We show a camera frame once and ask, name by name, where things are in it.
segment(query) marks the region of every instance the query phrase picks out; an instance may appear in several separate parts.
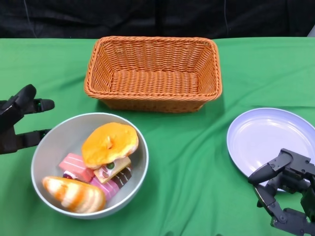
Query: white plate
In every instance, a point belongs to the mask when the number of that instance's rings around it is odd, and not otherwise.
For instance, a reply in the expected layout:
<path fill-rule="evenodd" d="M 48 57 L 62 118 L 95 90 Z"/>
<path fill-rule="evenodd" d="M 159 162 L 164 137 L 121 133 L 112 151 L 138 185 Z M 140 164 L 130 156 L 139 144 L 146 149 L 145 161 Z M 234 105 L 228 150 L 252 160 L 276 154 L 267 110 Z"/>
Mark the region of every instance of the white plate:
<path fill-rule="evenodd" d="M 315 128 L 288 111 L 259 108 L 245 112 L 231 123 L 226 142 L 233 162 L 247 177 L 277 157 L 282 148 L 309 157 L 314 164 Z"/>

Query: chocolate cake slice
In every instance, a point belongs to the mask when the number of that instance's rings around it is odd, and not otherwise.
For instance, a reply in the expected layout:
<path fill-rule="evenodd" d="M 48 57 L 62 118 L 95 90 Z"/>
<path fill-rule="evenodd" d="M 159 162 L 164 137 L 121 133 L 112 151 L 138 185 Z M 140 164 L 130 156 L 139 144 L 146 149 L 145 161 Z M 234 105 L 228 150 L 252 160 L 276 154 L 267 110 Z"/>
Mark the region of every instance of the chocolate cake slice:
<path fill-rule="evenodd" d="M 131 168 L 126 167 L 122 169 L 118 174 L 112 177 L 112 181 L 114 181 L 119 188 L 122 188 L 128 180 L 131 178 Z"/>

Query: basket rim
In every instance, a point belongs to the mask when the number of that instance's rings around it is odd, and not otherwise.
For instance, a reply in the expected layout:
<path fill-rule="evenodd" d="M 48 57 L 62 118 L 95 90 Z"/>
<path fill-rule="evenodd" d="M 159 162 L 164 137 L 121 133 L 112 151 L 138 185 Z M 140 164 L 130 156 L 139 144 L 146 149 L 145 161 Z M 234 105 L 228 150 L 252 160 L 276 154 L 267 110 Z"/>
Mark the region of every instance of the basket rim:
<path fill-rule="evenodd" d="M 215 76 L 215 90 L 212 93 L 171 93 L 171 92 L 112 92 L 112 91 L 97 91 L 92 88 L 92 73 L 96 62 L 96 56 L 100 44 L 107 41 L 160 41 L 160 42 L 196 42 L 209 44 L 215 48 L 215 63 L 216 63 L 216 76 Z M 97 99 L 127 99 L 127 100 L 161 100 L 161 101 L 210 101 L 215 100 L 222 94 L 222 79 L 219 51 L 216 43 L 208 38 L 202 37 L 147 37 L 147 36 L 107 36 L 100 38 L 94 44 L 90 62 L 88 64 L 88 71 L 84 79 L 84 91 L 93 98 Z"/>

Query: green tablecloth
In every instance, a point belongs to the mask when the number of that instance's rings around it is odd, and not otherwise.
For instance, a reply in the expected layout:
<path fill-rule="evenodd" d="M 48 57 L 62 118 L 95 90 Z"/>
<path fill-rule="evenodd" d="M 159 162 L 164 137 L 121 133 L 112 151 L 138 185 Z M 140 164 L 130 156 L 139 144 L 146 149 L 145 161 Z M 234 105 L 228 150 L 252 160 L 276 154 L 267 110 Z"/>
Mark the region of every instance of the green tablecloth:
<path fill-rule="evenodd" d="M 26 84 L 55 109 L 27 115 L 16 132 L 52 128 L 72 116 L 112 112 L 133 122 L 147 140 L 150 166 L 134 200 L 118 213 L 83 221 L 48 208 L 31 182 L 35 148 L 0 156 L 1 236 L 281 236 L 256 207 L 247 179 L 226 148 L 230 123 L 258 107 L 294 112 L 315 124 L 315 39 L 215 40 L 223 94 L 199 112 L 110 111 L 83 92 L 95 40 L 1 39 L 0 100 Z M 300 195 L 282 193 L 282 207 L 302 210 Z"/>

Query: pink pastry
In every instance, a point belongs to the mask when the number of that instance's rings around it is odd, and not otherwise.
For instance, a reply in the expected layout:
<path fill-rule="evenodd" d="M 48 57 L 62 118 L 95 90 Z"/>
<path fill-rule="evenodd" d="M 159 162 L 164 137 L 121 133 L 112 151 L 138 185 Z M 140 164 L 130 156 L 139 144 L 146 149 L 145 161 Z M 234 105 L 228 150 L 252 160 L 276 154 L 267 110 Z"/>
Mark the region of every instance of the pink pastry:
<path fill-rule="evenodd" d="M 77 176 L 80 180 L 90 182 L 94 177 L 94 171 L 84 165 L 82 156 L 69 153 L 59 164 L 64 171 L 69 171 Z"/>
<path fill-rule="evenodd" d="M 105 193 L 106 201 L 109 201 L 119 191 L 118 185 L 112 180 L 109 180 L 106 183 L 102 184 L 96 177 L 94 177 L 90 184 L 100 188 Z"/>

